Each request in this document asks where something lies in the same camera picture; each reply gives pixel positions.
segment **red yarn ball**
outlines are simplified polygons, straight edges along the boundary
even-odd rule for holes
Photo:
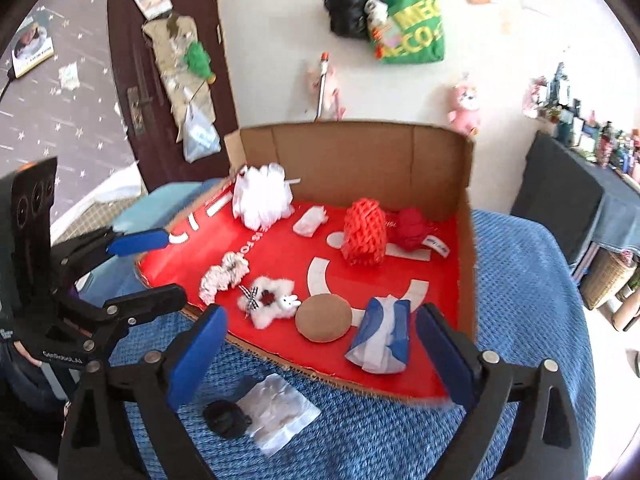
[[[428,226],[419,209],[402,209],[396,218],[394,243],[405,251],[415,251],[422,246],[427,231]]]
[[[344,216],[344,242],[340,248],[350,264],[375,266],[386,250],[386,216],[376,200],[361,198]]]

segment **red board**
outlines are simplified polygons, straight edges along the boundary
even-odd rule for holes
[[[430,261],[386,256],[376,268],[351,267],[340,251],[327,243],[329,235],[342,231],[343,208],[325,206],[328,222],[321,225],[312,238],[300,237],[292,231],[293,224],[312,205],[302,202],[294,202],[296,211],[290,218],[276,222],[266,232],[255,233],[233,217],[231,193],[231,187],[222,190],[197,209],[191,219],[174,226],[172,239],[184,240],[182,243],[151,252],[140,261],[140,273],[150,286],[178,283],[187,291],[189,303],[203,310],[206,306],[198,296],[200,279],[210,266],[220,264],[224,253],[240,251],[250,268],[242,280],[243,285],[249,286],[258,276],[287,278],[295,281],[294,293],[300,300],[309,297],[309,286],[317,294],[322,292],[318,287],[323,288],[326,283],[332,293],[343,297],[353,308],[362,309],[372,296],[392,294],[402,298],[412,280],[417,285],[412,289],[418,291],[420,282],[428,282],[428,291],[421,302],[436,304],[449,323],[457,326],[460,272],[455,218],[437,225],[438,236],[450,248],[448,258],[431,251]],[[388,214],[387,219],[392,225],[394,215]],[[410,357],[406,370],[399,374],[373,375],[344,357],[356,327],[331,343],[308,341],[298,333],[293,319],[277,319],[268,328],[257,330],[236,305],[240,294],[237,289],[219,292],[216,302],[227,310],[229,332],[265,352],[298,367],[310,368],[329,380],[355,383],[377,393],[420,400],[447,397],[415,333],[415,313],[410,320]]]

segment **purple star wallpaper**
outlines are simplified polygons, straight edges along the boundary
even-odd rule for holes
[[[0,102],[1,174],[58,157],[51,222],[134,162],[116,104],[106,9],[106,0],[39,0],[31,14],[54,55],[13,81]],[[9,46],[0,59],[2,86],[11,64]]]

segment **dark wooden door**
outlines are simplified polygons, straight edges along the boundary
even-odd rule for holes
[[[210,86],[216,112],[214,126],[221,137],[238,129],[229,76],[226,67],[217,0],[171,0],[174,10],[191,16],[198,27],[198,39],[211,56],[216,81]],[[133,0],[107,0],[109,42],[113,78],[120,110],[129,128],[127,136],[148,190],[168,182],[206,180],[227,176],[229,161],[224,142],[222,151],[193,163],[184,160],[182,142],[176,144],[177,127],[171,115],[150,40],[143,34],[145,18]],[[148,93],[150,102],[142,106],[145,131],[136,134],[129,110],[127,89],[138,87]]]

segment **green toy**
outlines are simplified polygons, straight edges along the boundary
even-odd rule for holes
[[[208,84],[211,85],[216,80],[216,75],[211,71],[209,66],[211,58],[199,41],[194,41],[189,45],[184,60],[189,70],[195,75],[206,79]]]

